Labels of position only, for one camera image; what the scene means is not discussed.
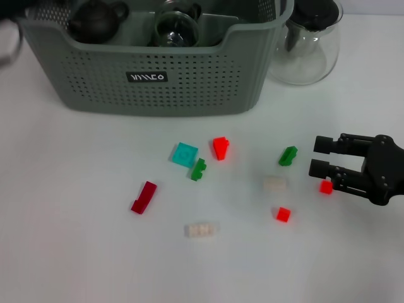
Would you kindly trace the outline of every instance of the glass pitcher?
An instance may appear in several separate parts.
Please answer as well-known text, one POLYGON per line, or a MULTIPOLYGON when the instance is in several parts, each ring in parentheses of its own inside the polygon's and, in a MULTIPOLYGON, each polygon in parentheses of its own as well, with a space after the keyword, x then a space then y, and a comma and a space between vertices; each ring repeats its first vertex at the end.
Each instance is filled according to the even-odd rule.
POLYGON ((294 12, 281 31, 270 73, 296 85, 325 78, 338 59, 342 15, 341 5, 334 0, 296 0, 294 12))

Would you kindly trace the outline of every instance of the gray plastic basket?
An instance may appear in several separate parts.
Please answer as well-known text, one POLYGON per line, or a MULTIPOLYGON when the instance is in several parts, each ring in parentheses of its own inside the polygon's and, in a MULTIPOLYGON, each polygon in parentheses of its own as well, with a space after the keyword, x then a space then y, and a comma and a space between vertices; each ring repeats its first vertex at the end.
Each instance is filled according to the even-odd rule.
POLYGON ((40 0, 21 20, 46 75, 72 109, 136 116, 207 116, 251 109, 294 5, 293 0, 200 0, 202 45, 214 39, 206 33, 223 35, 222 43, 166 48, 141 46, 152 35, 151 12, 163 0, 127 0, 132 13, 103 45, 81 44, 68 35, 66 20, 82 3, 70 1, 40 0), (135 73, 144 72, 162 81, 137 81, 135 73))

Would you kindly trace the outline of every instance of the white lego brick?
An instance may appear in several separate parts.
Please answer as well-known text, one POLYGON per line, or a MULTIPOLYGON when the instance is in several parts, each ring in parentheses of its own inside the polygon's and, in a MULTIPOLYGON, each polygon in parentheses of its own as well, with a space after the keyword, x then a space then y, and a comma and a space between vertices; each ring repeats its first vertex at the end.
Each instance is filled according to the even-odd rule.
POLYGON ((263 188, 265 191, 286 191, 288 181, 284 177, 269 175, 264 178, 263 188))
POLYGON ((185 236, 189 238, 211 237, 219 231, 219 223, 204 222, 187 224, 184 227, 185 236))

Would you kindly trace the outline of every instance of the red block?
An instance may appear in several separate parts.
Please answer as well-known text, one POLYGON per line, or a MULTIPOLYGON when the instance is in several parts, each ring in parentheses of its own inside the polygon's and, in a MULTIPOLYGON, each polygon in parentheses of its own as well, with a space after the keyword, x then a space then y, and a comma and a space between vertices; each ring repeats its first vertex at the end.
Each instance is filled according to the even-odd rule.
POLYGON ((276 219, 282 222, 288 222, 290 216, 290 210, 287 208, 279 207, 278 215, 276 219))
POLYGON ((213 149, 215 150, 217 160, 225 160, 227 147, 229 147, 230 142, 226 137, 213 139, 213 149))
POLYGON ((321 181, 320 193, 331 194, 333 192, 333 183, 331 181, 321 181))
POLYGON ((145 211, 146 207, 149 205, 150 200, 152 199, 154 192, 156 191, 156 188, 156 184, 147 181, 141 191, 139 198, 134 201, 132 211, 141 215, 145 211))

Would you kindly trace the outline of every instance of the teapot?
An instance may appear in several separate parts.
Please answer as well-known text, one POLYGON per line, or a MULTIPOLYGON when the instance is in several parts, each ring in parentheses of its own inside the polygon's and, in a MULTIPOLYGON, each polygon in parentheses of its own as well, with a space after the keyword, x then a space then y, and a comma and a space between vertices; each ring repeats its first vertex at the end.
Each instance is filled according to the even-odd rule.
POLYGON ((101 44, 116 34, 120 23, 128 16, 129 6, 123 1, 106 4, 89 0, 68 21, 68 30, 78 42, 101 44))

